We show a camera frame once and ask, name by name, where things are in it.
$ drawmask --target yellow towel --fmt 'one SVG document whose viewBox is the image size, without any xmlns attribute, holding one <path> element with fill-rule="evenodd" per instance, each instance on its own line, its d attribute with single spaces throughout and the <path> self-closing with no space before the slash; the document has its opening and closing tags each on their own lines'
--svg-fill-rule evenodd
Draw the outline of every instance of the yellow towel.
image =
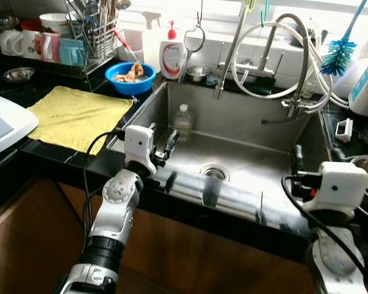
<svg viewBox="0 0 368 294">
<path fill-rule="evenodd" d="M 99 134 L 113 130 L 131 106 L 132 100 L 57 86 L 28 108 L 39 120 L 29 137 L 86 152 Z M 96 155 L 103 144 L 100 139 L 90 154 Z"/>
</svg>

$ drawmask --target black countertop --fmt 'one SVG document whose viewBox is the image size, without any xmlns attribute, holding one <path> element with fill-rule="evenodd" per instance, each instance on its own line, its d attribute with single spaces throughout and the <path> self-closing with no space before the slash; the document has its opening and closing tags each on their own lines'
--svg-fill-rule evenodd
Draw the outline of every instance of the black countertop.
<svg viewBox="0 0 368 294">
<path fill-rule="evenodd" d="M 112 97 L 121 97 L 108 84 L 104 72 L 112 61 L 95 71 L 90 76 L 91 88 L 94 92 Z M 0 75 L 6 68 L 0 67 Z M 117 127 L 124 123 L 139 109 L 147 97 L 162 82 L 158 76 L 152 90 L 136 97 L 137 102 L 130 111 L 118 122 Z M 47 73 L 36 72 L 31 81 L 25 85 L 7 85 L 0 81 L 0 96 L 3 96 L 23 107 L 35 104 L 48 94 L 56 85 L 89 91 L 85 80 L 75 80 Z M 365 144 L 353 134 L 351 145 L 342 145 L 331 137 L 338 121 L 344 120 L 344 111 L 330 106 L 324 112 L 324 121 L 328 128 L 331 144 L 340 146 L 346 155 L 366 153 Z M 32 175 L 47 176 L 55 181 L 70 184 L 83 189 L 82 164 L 85 158 L 80 153 L 69 148 L 51 145 L 24 138 L 8 150 L 0 153 L 0 204 L 4 203 L 23 182 Z M 103 148 L 96 157 L 90 157 L 87 165 L 90 190 L 104 184 L 123 166 L 124 154 Z M 144 191 L 147 197 L 141 197 L 139 208 L 175 219 L 185 224 L 207 230 L 234 241 L 302 262 L 307 248 L 307 236 L 300 236 L 277 228 L 268 227 L 261 222 L 250 222 L 206 206 L 186 202 L 165 194 L 150 185 Z"/>
</svg>

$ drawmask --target label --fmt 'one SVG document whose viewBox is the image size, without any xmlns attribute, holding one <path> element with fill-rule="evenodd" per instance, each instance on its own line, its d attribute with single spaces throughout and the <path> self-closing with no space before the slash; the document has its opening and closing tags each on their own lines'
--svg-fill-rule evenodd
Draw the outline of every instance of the label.
<svg viewBox="0 0 368 294">
<path fill-rule="evenodd" d="M 170 44 L 165 47 L 162 53 L 164 68 L 169 75 L 177 75 L 180 72 L 180 45 Z"/>
<path fill-rule="evenodd" d="M 363 89 L 363 87 L 366 85 L 367 82 L 368 82 L 368 67 L 361 76 L 361 78 L 359 79 L 359 81 L 357 82 L 355 88 L 351 92 L 351 100 L 353 102 L 357 99 L 357 96 L 360 94 L 361 90 Z"/>
</svg>

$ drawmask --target pink mug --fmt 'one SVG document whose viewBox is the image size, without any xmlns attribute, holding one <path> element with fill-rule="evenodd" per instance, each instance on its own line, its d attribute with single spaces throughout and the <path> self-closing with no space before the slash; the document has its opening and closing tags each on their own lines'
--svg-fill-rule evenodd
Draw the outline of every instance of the pink mug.
<svg viewBox="0 0 368 294">
<path fill-rule="evenodd" d="M 41 56 L 42 60 L 48 62 L 60 62 L 59 46 L 60 35 L 51 32 L 42 33 Z"/>
</svg>

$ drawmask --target sink basin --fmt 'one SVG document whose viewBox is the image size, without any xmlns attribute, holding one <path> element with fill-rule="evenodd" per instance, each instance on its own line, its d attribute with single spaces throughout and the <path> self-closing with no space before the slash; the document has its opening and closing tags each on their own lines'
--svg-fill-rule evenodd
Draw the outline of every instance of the sink basin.
<svg viewBox="0 0 368 294">
<path fill-rule="evenodd" d="M 291 173 L 296 144 L 302 145 L 308 171 L 329 160 L 320 116 L 264 124 L 286 119 L 280 101 L 227 91 L 216 100 L 213 89 L 164 82 L 127 125 L 156 123 L 154 143 L 163 149 L 181 104 L 194 115 L 193 133 L 159 168 L 155 179 L 161 186 L 173 182 L 168 186 L 175 197 L 303 234 L 306 220 L 286 198 L 280 180 Z M 108 147 L 123 152 L 121 141 Z"/>
</svg>

